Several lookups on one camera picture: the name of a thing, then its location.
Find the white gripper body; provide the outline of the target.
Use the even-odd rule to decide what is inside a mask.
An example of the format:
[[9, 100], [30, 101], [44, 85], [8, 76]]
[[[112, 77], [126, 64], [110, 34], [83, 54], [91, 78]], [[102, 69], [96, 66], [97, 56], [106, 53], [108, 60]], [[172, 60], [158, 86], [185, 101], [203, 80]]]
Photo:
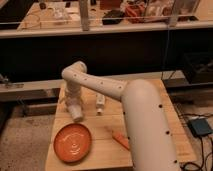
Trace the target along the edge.
[[74, 82], [66, 82], [65, 104], [67, 107], [80, 107], [81, 86]]

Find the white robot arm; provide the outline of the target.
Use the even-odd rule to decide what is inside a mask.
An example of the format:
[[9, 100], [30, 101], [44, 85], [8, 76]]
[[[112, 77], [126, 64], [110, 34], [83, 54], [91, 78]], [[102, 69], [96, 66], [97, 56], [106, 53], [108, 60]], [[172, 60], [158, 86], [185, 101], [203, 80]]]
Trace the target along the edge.
[[64, 68], [62, 78], [65, 104], [74, 121], [83, 118], [82, 86], [122, 103], [134, 171], [180, 171], [160, 93], [152, 83], [89, 75], [81, 61]]

